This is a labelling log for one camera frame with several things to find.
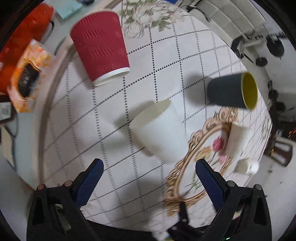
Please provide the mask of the red plastic bag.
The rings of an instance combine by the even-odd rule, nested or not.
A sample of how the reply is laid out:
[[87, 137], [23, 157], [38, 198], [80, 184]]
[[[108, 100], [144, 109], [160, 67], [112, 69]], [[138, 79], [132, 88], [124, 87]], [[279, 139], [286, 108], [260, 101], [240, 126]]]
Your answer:
[[7, 95], [7, 87], [18, 60], [32, 39], [41, 41], [46, 33], [54, 8], [46, 3], [38, 5], [16, 28], [1, 51], [1, 95]]

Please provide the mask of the dark green yellow-lined cup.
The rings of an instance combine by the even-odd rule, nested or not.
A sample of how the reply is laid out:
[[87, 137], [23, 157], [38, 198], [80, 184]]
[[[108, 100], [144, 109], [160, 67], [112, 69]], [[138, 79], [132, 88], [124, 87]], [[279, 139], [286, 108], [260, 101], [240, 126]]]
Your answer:
[[253, 75], [243, 72], [212, 79], [207, 86], [208, 99], [215, 105], [253, 110], [258, 88]]

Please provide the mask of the white floral mug right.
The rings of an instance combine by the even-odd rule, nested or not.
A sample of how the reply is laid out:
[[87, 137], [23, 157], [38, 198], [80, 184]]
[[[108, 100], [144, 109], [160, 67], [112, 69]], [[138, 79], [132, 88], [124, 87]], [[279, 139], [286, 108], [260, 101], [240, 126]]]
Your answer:
[[242, 175], [254, 175], [259, 170], [259, 162], [255, 159], [245, 158], [237, 162], [235, 172]]

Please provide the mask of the white padded chair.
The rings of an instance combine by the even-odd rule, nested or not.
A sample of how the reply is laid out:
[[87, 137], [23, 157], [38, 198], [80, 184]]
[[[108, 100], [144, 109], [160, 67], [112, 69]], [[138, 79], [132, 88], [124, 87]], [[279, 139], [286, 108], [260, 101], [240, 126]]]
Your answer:
[[197, 8], [235, 39], [263, 28], [266, 19], [249, 0], [208, 0]]

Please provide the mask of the orange tissue box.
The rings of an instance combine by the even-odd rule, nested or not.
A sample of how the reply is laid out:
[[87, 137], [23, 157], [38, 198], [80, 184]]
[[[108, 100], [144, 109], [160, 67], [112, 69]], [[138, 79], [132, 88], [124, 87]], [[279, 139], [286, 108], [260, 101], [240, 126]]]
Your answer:
[[8, 95], [17, 113], [31, 112], [37, 93], [44, 83], [55, 56], [35, 39], [27, 45], [17, 62], [7, 88]]

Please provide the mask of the white floral mug centre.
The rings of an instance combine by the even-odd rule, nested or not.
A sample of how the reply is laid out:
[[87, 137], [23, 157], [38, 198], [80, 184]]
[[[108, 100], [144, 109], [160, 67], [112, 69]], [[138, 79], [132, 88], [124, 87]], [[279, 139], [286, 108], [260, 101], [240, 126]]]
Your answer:
[[233, 123], [230, 128], [225, 154], [233, 159], [239, 158], [249, 143], [252, 133], [251, 128]]

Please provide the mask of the plain white cup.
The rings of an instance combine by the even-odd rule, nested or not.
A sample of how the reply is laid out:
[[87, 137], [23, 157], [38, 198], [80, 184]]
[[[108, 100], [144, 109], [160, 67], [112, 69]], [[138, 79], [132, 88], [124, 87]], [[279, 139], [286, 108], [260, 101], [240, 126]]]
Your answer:
[[129, 128], [149, 153], [165, 163], [177, 163], [188, 152], [182, 122], [173, 103], [159, 101], [139, 113]]

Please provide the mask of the red ribbed paper cup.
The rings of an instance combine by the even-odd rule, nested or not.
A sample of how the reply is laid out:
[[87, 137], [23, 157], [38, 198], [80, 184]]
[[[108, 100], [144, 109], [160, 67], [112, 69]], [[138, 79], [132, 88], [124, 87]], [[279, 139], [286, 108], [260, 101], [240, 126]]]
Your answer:
[[110, 9], [92, 11], [70, 30], [78, 56], [93, 86], [130, 72], [119, 16]]

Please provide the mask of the white floral mug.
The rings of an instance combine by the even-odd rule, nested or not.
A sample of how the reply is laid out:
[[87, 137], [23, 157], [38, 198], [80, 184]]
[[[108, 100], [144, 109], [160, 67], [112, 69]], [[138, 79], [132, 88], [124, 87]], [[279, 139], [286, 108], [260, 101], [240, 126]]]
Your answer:
[[225, 154], [233, 159], [239, 158], [249, 143], [252, 133], [251, 128], [233, 123], [230, 128]]
[[259, 162], [255, 159], [245, 158], [237, 162], [235, 172], [242, 175], [254, 175], [259, 170]]

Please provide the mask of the patterned floral tablecloth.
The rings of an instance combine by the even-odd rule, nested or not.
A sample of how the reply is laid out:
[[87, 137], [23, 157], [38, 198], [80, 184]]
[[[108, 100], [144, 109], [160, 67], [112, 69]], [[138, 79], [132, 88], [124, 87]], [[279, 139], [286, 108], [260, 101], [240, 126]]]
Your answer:
[[204, 158], [225, 179], [244, 158], [259, 161], [271, 119], [254, 109], [223, 107], [207, 96], [217, 77], [245, 74], [229, 45], [200, 20], [166, 1], [114, 1], [130, 72], [94, 86], [71, 39], [59, 54], [42, 120], [41, 180], [74, 179], [99, 158], [103, 175], [82, 213], [90, 221], [163, 232], [185, 202], [193, 226], [215, 210], [195, 173]]

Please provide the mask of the teal notebook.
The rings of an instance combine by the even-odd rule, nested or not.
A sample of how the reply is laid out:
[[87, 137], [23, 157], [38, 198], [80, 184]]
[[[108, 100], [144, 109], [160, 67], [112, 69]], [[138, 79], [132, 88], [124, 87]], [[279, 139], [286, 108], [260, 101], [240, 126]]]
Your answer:
[[62, 20], [65, 20], [83, 8], [83, 4], [79, 1], [67, 0], [60, 1], [55, 7], [57, 14]]

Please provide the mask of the barbell with weight plates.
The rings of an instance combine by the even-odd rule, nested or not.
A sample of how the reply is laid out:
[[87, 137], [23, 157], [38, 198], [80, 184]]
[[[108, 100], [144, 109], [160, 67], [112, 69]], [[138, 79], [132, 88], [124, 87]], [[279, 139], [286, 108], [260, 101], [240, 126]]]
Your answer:
[[284, 32], [267, 33], [266, 35], [241, 35], [232, 41], [231, 50], [239, 59], [246, 57], [252, 64], [258, 67], [265, 67], [268, 64], [268, 60], [265, 57], [257, 55], [253, 61], [244, 53], [245, 50], [265, 43], [270, 54], [281, 59], [285, 53], [285, 48], [280, 39], [287, 39], [287, 35]]

